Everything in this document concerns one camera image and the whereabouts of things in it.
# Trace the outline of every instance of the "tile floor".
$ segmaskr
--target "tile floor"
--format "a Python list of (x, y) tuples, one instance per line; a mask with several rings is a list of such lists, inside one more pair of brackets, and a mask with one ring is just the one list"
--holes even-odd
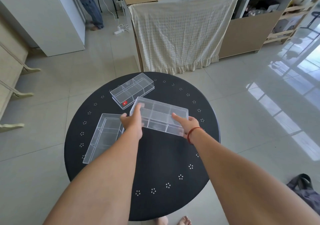
[[(0, 134), (1, 223), (42, 224), (69, 184), (63, 147), (75, 112), (104, 83), (138, 71), (126, 53), (128, 35), (113, 35), (113, 17), (105, 16), (105, 21), (104, 29), (87, 31), (85, 51), (27, 59), (27, 65), (42, 71), (19, 78), (17, 89), (35, 95), (10, 102), (1, 120), (26, 125)], [(223, 145), (284, 183), (307, 173), (320, 191), (320, 37), (316, 36), (300, 29), (285, 45), (270, 43), (257, 54), (225, 58), (177, 76), (210, 101)], [(228, 224), (210, 182), (189, 204), (168, 215), (169, 224), (183, 215), (193, 224)]]

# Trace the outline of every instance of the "bare foot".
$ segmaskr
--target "bare foot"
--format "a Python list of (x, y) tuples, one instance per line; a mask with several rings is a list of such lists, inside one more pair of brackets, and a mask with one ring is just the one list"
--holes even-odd
[(182, 217), (182, 219), (178, 222), (177, 225), (192, 225), (191, 221), (188, 219), (187, 216)]
[(154, 220), (155, 225), (168, 225), (168, 218), (166, 216), (159, 217)]
[(93, 26), (90, 30), (91, 31), (96, 31), (96, 30), (99, 30), (99, 28), (97, 26)]

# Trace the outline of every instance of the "ruffled hem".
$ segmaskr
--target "ruffled hem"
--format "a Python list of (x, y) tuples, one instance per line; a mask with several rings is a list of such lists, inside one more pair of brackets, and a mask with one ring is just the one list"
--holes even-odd
[(148, 69), (147, 66), (144, 65), (143, 68), (144, 68), (144, 71), (146, 72), (160, 72), (160, 73), (175, 75), (176, 73), (184, 73), (185, 71), (194, 71), (196, 69), (207, 67), (211, 63), (218, 62), (218, 61), (219, 61), (219, 56), (216, 55), (207, 60), (198, 61), (190, 65), (182, 65), (182, 66), (176, 66), (176, 67), (170, 67), (170, 68), (157, 68), (157, 69)]

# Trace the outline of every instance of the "round black table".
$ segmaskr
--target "round black table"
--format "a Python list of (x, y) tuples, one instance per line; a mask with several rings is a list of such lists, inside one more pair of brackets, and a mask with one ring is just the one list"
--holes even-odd
[[(69, 179), (86, 166), (83, 158), (102, 113), (129, 115), (112, 99), (111, 90), (139, 73), (114, 79), (92, 93), (74, 115), (64, 146)], [(165, 73), (146, 72), (154, 90), (145, 98), (187, 108), (200, 126), (220, 141), (219, 126), (205, 96), (187, 81)], [(168, 215), (185, 206), (209, 181), (195, 147), (186, 139), (161, 131), (142, 128), (132, 186), (130, 221), (145, 221)]]

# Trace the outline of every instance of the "black bag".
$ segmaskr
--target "black bag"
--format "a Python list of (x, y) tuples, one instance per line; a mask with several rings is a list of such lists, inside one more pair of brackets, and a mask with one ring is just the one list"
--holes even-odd
[(320, 215), (320, 195), (314, 191), (308, 175), (302, 173), (294, 177), (287, 186)]

